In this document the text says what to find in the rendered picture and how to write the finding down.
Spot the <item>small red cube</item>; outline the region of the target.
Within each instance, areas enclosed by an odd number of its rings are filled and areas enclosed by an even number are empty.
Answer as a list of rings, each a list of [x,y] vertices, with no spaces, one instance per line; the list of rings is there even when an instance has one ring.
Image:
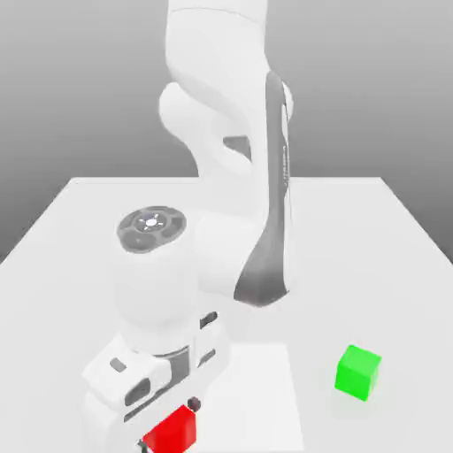
[[[184,453],[196,442],[196,414],[182,405],[143,436],[150,453]]]

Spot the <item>small green cube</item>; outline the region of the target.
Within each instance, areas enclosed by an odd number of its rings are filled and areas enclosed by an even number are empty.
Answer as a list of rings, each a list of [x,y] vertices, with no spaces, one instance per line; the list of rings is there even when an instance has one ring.
[[[366,402],[376,384],[381,356],[349,345],[338,362],[334,387]]]

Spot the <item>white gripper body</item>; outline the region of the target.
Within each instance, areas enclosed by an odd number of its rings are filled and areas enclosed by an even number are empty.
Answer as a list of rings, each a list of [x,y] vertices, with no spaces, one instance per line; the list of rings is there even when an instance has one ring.
[[[162,356],[128,348],[121,334],[87,365],[82,414],[94,453],[138,453],[143,437],[211,381],[211,353]]]

